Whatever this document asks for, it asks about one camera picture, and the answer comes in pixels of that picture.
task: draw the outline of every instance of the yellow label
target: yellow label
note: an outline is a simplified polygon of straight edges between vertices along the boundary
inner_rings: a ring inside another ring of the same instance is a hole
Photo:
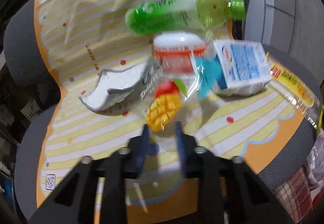
[[[302,99],[306,105],[312,106],[314,104],[313,92],[290,70],[278,63],[272,62],[271,59],[270,61],[270,74],[272,78],[287,87],[295,96]]]

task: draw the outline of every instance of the yellow package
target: yellow package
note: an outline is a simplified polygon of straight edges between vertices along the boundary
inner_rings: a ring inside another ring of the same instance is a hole
[[[315,94],[293,72],[280,64],[276,59],[268,56],[270,85],[289,100],[296,109],[305,114],[305,118],[312,126],[320,130],[324,107]]]

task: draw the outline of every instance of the bottle cap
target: bottle cap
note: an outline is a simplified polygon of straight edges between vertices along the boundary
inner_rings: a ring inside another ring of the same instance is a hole
[[[234,20],[243,20],[245,19],[245,3],[244,0],[231,0],[228,3],[230,6],[231,17]]]

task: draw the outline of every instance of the bolt head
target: bolt head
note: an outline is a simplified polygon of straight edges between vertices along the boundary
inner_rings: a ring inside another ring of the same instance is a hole
[[[83,156],[82,157],[82,160],[81,160],[82,164],[85,164],[85,165],[90,164],[91,161],[92,161],[92,157],[91,156]]]
[[[233,156],[233,157],[232,157],[232,161],[233,161],[233,163],[235,163],[235,164],[241,164],[242,162],[244,162],[242,156]]]
[[[202,147],[202,146],[197,146],[194,151],[197,153],[197,154],[204,154],[207,152],[207,149],[205,147]]]
[[[126,154],[129,154],[130,153],[130,149],[127,148],[127,147],[123,147],[121,149],[118,150],[119,154],[122,154],[122,155],[126,155]]]

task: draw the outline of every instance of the yellow striped mat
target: yellow striped mat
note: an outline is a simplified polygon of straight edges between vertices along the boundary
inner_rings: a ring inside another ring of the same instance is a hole
[[[141,133],[142,119],[128,113],[127,106],[119,104],[110,115],[99,115],[84,107],[78,96],[94,87],[102,69],[130,67],[152,53],[153,36],[134,37],[124,23],[130,7],[147,1],[35,0],[38,46],[62,93],[39,159],[38,206],[82,156],[106,157]],[[231,29],[229,22],[215,36],[232,38]],[[272,161],[303,118],[270,87],[240,100],[211,95],[190,103],[188,109],[182,121],[185,133],[222,157],[244,155],[255,172]],[[156,223],[196,211],[197,181],[181,176],[172,134],[151,134],[150,147],[153,153],[145,160],[141,178],[126,181],[130,224]],[[100,179],[96,222],[102,189]]]

